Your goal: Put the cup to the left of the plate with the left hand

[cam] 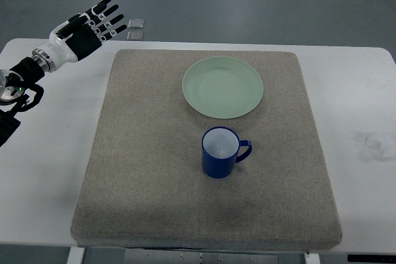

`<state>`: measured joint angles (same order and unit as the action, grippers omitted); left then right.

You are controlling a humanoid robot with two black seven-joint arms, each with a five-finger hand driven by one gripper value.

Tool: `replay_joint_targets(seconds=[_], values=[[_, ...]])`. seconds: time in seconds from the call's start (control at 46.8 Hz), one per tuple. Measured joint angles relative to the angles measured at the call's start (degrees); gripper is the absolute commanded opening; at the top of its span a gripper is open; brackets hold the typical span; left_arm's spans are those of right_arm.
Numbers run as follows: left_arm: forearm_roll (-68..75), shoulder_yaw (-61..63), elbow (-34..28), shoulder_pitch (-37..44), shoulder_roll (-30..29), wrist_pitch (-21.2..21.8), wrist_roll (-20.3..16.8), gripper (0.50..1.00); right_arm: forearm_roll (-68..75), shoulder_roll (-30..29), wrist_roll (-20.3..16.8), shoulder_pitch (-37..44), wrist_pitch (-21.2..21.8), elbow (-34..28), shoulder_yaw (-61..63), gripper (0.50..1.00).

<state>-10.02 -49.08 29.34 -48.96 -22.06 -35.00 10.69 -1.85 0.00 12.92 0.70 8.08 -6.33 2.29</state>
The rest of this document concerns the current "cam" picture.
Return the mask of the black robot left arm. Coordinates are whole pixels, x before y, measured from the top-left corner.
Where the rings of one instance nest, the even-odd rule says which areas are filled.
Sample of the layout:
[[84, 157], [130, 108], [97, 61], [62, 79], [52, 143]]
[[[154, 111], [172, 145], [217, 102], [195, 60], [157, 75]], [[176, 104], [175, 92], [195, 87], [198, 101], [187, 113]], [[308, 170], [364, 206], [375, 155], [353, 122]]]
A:
[[8, 111], [1, 111], [1, 145], [19, 128], [20, 121], [16, 115], [40, 103], [44, 88], [38, 81], [53, 68], [52, 58], [43, 50], [36, 49], [32, 57], [26, 57], [11, 69], [1, 71], [1, 106], [11, 107]]

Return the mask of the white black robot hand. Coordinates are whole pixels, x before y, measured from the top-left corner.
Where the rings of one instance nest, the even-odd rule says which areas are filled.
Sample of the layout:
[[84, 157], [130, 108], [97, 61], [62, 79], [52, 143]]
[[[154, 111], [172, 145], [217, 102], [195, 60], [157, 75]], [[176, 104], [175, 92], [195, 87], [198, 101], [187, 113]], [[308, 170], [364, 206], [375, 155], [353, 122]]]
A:
[[103, 43], [125, 31], [124, 15], [117, 14], [118, 8], [111, 0], [102, 0], [58, 25], [50, 33], [48, 42], [40, 46], [49, 63], [49, 71], [85, 59]]

